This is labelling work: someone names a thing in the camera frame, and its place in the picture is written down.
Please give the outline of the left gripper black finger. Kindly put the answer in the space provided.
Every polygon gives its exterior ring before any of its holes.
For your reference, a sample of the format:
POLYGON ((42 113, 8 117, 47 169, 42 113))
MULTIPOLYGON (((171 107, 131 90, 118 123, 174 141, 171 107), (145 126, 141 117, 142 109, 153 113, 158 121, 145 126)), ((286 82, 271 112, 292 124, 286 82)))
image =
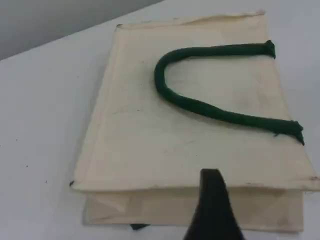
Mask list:
POLYGON ((199 198, 185 240, 244 240, 218 169, 200 171, 199 198))

